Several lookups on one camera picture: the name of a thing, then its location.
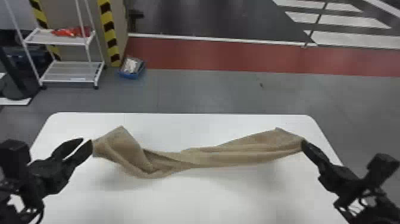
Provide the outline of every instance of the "gray floor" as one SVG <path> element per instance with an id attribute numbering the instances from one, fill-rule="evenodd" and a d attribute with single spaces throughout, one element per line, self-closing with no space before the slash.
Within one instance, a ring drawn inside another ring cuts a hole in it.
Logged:
<path id="1" fill-rule="evenodd" d="M 0 141 L 32 144 L 59 111 L 309 114 L 358 175 L 377 152 L 400 159 L 400 78 L 149 70 L 140 80 L 125 80 L 107 73 L 98 91 L 48 88 L 28 107 L 5 107 Z M 400 172 L 385 184 L 397 204 L 399 184 Z"/>

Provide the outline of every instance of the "towel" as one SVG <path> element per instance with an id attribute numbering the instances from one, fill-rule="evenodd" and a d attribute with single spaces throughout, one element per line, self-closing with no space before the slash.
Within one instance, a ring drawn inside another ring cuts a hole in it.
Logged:
<path id="1" fill-rule="evenodd" d="M 265 163 L 301 151 L 301 138 L 276 128 L 211 146 L 178 153 L 142 148 L 122 126 L 94 140 L 93 156 L 122 165 L 139 178 L 162 178 L 191 168 Z"/>

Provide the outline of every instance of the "warning stripe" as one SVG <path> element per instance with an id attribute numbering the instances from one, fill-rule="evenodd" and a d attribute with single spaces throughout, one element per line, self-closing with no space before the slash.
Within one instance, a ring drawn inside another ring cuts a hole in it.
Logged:
<path id="1" fill-rule="evenodd" d="M 42 10 L 41 4 L 39 0 L 29 0 L 30 5 L 32 6 L 33 14 L 35 15 L 35 18 L 37 20 L 37 23 L 39 23 L 39 26 L 44 29 L 48 29 L 49 26 L 47 24 L 47 18 L 45 13 Z M 48 51 L 51 51 L 54 54 L 54 58 L 56 60 L 61 60 L 60 57 L 60 50 L 55 46 L 55 45 L 48 45 L 47 46 Z"/>
<path id="2" fill-rule="evenodd" d="M 117 34 L 111 11 L 109 0 L 97 0 L 100 9 L 100 20 L 103 26 L 104 39 L 107 44 L 107 53 L 111 61 L 111 66 L 118 67 L 121 64 L 120 51 L 117 43 Z"/>

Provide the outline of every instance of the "white wire shelf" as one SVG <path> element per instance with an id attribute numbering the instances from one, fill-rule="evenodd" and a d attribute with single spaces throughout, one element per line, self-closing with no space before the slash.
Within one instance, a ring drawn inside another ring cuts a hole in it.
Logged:
<path id="1" fill-rule="evenodd" d="M 25 43 L 46 44 L 46 45 L 65 45 L 65 46 L 88 46 L 96 32 L 93 30 L 86 38 L 55 36 L 50 29 L 36 28 L 25 38 Z"/>
<path id="2" fill-rule="evenodd" d="M 104 62 L 53 61 L 40 78 L 42 82 L 92 82 L 97 80 Z"/>

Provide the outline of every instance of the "black equipment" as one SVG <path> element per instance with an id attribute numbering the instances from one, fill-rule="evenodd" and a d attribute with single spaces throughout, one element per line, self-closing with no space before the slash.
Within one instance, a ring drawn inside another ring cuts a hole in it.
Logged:
<path id="1" fill-rule="evenodd" d="M 332 164 L 321 149 L 303 141 L 304 154 L 318 167 L 318 180 L 328 191 L 339 198 L 334 207 L 350 224 L 400 224 L 400 209 L 387 198 L 381 185 L 399 168 L 393 157 L 378 153 L 369 162 L 364 178 L 356 176 L 349 168 Z M 366 204 L 364 199 L 373 199 Z M 358 213 L 351 209 L 357 201 L 364 207 Z"/>
<path id="2" fill-rule="evenodd" d="M 87 141 L 70 155 L 83 139 L 62 143 L 49 158 L 30 163 L 29 147 L 21 141 L 6 140 L 0 144 L 0 223 L 26 224 L 39 215 L 43 218 L 43 198 L 59 193 L 68 183 L 74 169 L 82 164 L 93 151 L 92 141 Z M 10 195 L 18 195 L 24 209 L 17 212 L 8 205 Z"/>

